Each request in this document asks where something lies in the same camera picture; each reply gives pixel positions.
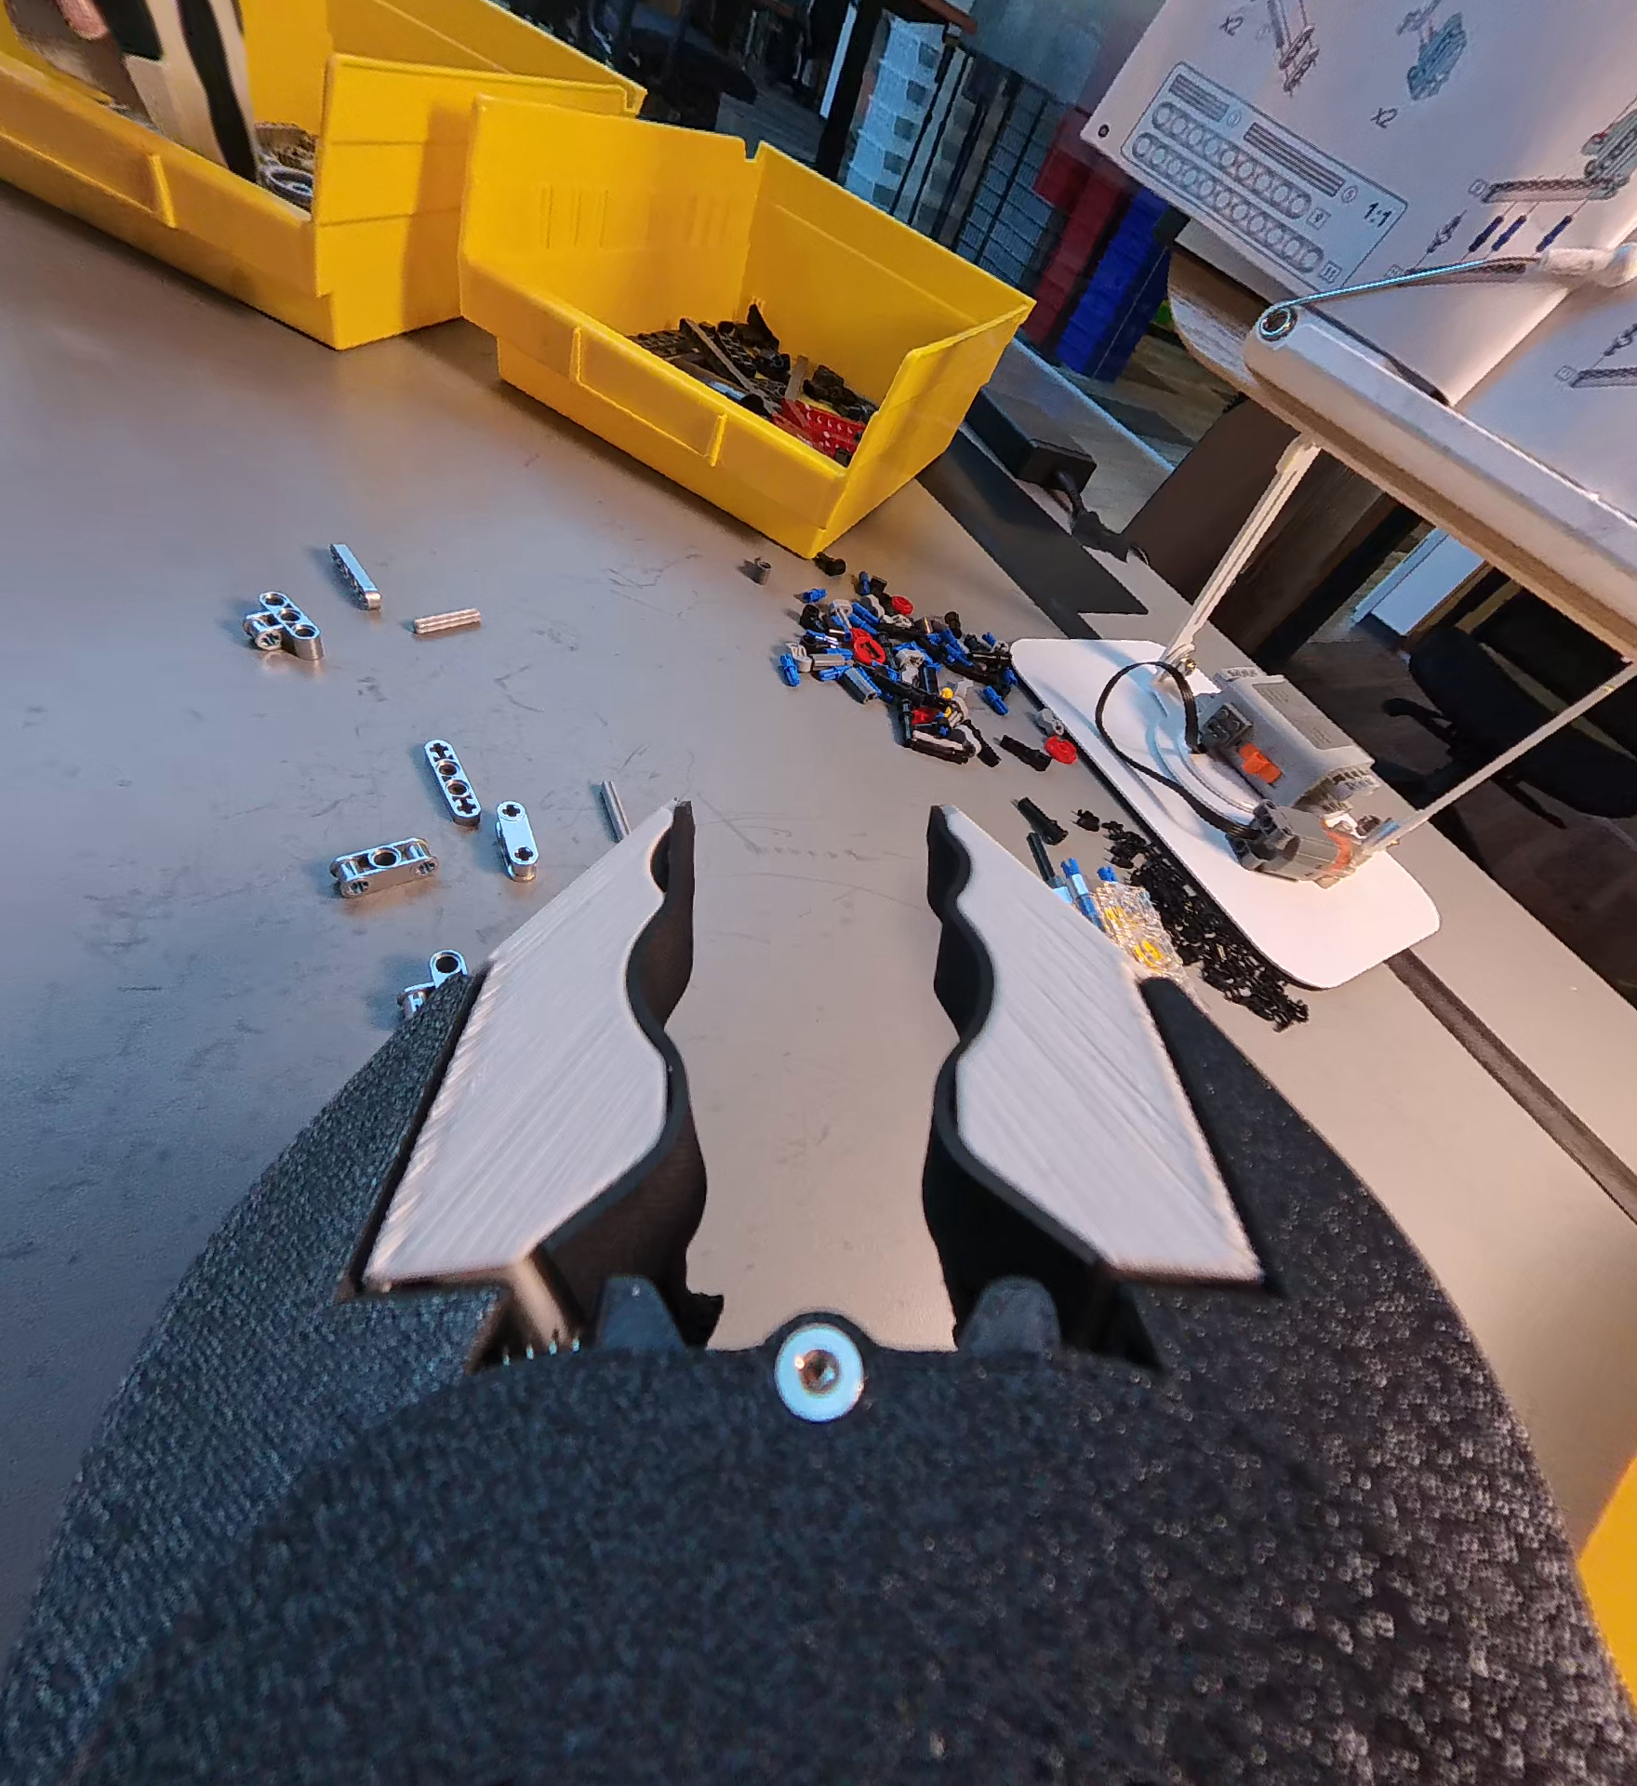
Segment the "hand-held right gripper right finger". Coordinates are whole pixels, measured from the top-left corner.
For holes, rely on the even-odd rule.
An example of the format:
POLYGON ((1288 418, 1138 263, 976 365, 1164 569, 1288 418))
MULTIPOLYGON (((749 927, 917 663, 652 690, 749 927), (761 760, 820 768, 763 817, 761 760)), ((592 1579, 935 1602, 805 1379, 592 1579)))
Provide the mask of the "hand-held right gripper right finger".
POLYGON ((1208 1135, 1113 941, 958 805, 928 811, 935 998, 958 1028, 935 1140, 1071 1260, 1262 1284, 1208 1135))

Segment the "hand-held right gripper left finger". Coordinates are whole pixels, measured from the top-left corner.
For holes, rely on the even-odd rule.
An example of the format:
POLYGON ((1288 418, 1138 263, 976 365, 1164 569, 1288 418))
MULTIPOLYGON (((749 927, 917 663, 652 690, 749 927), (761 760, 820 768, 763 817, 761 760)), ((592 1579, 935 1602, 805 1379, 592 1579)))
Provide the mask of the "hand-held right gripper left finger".
POLYGON ((363 1292, 495 1284, 532 1345, 643 1279, 708 1345, 686 1279, 704 1156, 668 1015, 695 966, 695 805, 623 842, 495 947, 361 1266, 363 1292))

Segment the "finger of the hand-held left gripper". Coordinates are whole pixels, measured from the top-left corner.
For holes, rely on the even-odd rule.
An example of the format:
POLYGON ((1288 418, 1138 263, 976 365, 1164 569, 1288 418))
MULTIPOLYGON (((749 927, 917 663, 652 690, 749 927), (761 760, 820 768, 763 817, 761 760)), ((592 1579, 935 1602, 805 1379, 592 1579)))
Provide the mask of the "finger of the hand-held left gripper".
POLYGON ((183 146, 227 165, 227 49, 176 49, 161 59, 118 57, 146 121, 183 146))
POLYGON ((235 174, 259 183, 249 36, 238 2, 204 2, 204 90, 222 161, 235 174))

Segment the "clear brick engine assembly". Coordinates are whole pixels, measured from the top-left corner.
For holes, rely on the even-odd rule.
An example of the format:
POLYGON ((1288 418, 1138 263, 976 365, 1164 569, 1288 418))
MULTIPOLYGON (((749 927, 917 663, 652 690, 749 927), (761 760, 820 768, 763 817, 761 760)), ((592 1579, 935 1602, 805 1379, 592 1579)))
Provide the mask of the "clear brick engine assembly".
POLYGON ((1037 874, 1047 879, 1050 896, 1090 919, 1110 947, 1123 951, 1137 975, 1160 975, 1185 982, 1185 962, 1164 931, 1164 919, 1150 896, 1124 879, 1113 866, 1082 871, 1080 860, 1050 860, 1047 839, 1042 832, 1026 835, 1037 874))

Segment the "pile of mixed brick parts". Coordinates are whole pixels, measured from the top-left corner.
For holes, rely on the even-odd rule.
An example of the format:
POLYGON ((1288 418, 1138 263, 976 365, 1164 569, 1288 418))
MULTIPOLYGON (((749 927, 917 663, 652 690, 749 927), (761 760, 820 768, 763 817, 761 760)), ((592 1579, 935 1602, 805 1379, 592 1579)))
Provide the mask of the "pile of mixed brick parts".
POLYGON ((958 609, 923 609, 833 553, 817 569, 827 581, 794 595, 792 636, 770 649, 786 687, 832 683, 862 707, 880 706, 894 743, 928 760, 1029 773, 1075 760, 1050 717, 1037 717, 1029 736, 997 736, 1019 690, 1008 638, 969 629, 958 609))

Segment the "building instruction booklet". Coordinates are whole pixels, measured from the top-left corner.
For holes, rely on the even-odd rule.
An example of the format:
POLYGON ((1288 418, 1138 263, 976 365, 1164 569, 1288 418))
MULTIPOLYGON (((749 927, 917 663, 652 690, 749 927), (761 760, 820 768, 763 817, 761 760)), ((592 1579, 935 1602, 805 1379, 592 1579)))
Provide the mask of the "building instruction booklet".
POLYGON ((1333 431, 1637 521, 1637 2, 1164 2, 1082 145, 1288 305, 1333 431))

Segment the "grey desk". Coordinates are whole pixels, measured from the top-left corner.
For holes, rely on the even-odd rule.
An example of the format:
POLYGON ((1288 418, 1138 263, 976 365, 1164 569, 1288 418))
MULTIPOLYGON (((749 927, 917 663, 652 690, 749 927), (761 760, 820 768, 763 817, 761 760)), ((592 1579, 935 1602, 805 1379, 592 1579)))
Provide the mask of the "grey desk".
POLYGON ((0 1783, 1637 1783, 1521 1431, 1633 1444, 1633 1220, 1513 1217, 1542 1132, 1381 975, 1284 1038, 1144 993, 1262 1284, 969 1183, 928 811, 1035 877, 1016 795, 1127 814, 786 690, 749 547, 468 326, 338 359, 0 186, 0 1783), (361 1287, 604 779, 695 805, 704 1348, 361 1287))

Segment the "pile of black pins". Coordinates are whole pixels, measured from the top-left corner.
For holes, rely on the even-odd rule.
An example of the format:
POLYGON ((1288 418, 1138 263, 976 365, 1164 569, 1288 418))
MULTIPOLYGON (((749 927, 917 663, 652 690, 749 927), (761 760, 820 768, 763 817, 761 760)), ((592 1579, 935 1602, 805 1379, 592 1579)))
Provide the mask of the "pile of black pins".
POLYGON ((1175 986, 1185 988, 1191 975, 1199 975, 1212 993, 1268 1022, 1276 1032, 1307 1022, 1312 1009, 1291 988, 1288 975, 1237 934, 1237 927, 1191 884, 1185 866, 1168 856, 1160 842, 1118 821, 1104 821, 1097 828, 1109 842, 1109 866, 1150 896, 1188 968, 1185 982, 1175 986))

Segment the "grey motor brick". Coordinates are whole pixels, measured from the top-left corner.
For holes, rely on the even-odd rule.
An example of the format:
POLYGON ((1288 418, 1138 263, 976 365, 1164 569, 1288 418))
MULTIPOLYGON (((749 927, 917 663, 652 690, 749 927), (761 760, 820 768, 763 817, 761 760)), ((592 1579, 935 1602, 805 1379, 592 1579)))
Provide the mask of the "grey motor brick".
POLYGON ((1194 740, 1250 795, 1229 835, 1256 874, 1334 886, 1386 825, 1374 756, 1280 673, 1224 669, 1191 697, 1194 740))

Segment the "black office chair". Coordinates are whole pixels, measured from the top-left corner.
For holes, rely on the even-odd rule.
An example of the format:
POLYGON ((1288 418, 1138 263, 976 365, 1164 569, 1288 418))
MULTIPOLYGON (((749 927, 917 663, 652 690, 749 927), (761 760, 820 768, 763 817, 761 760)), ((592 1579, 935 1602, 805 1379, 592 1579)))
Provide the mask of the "black office chair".
POLYGON ((1386 717, 1413 719, 1446 746, 1452 783, 1500 749, 1521 753, 1497 786, 1535 811, 1535 794, 1590 817, 1637 817, 1637 678, 1603 693, 1582 719, 1539 743, 1527 736, 1566 706, 1595 693, 1623 656, 1532 594, 1492 615, 1443 625, 1410 649, 1416 700, 1386 717))

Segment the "pile of black brick parts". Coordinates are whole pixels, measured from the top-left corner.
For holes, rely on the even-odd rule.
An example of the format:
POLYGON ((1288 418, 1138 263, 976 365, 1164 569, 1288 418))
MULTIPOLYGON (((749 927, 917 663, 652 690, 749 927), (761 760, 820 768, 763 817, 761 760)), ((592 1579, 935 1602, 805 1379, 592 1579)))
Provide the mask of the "pile of black brick parts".
POLYGON ((757 303, 736 320, 681 320, 627 339, 841 465, 877 418, 877 401, 839 368, 786 349, 757 303))

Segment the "black power adapter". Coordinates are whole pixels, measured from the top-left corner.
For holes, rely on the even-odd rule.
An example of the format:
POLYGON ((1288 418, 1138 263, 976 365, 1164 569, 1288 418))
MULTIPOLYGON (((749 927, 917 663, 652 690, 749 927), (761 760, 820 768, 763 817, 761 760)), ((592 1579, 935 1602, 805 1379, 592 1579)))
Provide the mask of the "black power adapter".
POLYGON ((970 401, 969 429, 1014 480, 1035 483, 1064 504, 1071 539, 1113 553, 1118 560, 1137 559, 1150 563, 1147 550, 1124 528, 1110 528, 1104 515, 1087 504, 1082 493, 1097 474, 1097 458, 1064 424, 1019 397, 983 390, 970 401))

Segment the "wooden stand board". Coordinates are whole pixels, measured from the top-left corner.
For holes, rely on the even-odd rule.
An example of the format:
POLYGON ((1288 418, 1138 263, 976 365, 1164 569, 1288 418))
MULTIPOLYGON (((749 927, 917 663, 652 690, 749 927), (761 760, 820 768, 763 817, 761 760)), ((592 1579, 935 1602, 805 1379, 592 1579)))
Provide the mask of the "wooden stand board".
POLYGON ((1284 419, 1312 418, 1312 408, 1302 397, 1284 394, 1280 377, 1273 376, 1273 355, 1280 355, 1284 339, 1264 339, 1256 349, 1258 365, 1264 368, 1264 382, 1248 360, 1256 322, 1264 313, 1264 303, 1256 291, 1203 263, 1199 255, 1171 248, 1168 308, 1185 349, 1235 394, 1264 402, 1284 419))

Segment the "shelf of coloured bins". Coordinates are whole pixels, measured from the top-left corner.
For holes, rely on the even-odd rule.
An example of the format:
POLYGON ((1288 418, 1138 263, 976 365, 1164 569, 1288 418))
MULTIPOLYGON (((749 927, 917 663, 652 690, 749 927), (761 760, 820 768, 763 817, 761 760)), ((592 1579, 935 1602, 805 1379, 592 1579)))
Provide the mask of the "shelf of coloured bins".
POLYGON ((1035 195, 1050 211, 1026 339, 1080 377, 1113 377, 1164 305, 1179 215, 1075 139, 1069 115, 1035 195))

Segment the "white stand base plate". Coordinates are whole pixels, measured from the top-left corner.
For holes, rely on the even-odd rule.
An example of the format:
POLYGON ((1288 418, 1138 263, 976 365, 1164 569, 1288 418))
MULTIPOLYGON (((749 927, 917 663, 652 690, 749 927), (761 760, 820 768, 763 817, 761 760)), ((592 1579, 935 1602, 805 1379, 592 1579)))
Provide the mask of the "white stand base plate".
POLYGON ((1175 856, 1191 884, 1291 982, 1334 988, 1437 934, 1428 886, 1388 852, 1334 886, 1280 879, 1240 866, 1229 839, 1205 825, 1182 794, 1127 768, 1118 753, 1164 773, 1182 760, 1168 743, 1185 726, 1182 706, 1154 687, 1150 638, 1016 638, 1014 667, 1026 693, 1050 707, 1080 753, 1127 805, 1137 825, 1175 856))

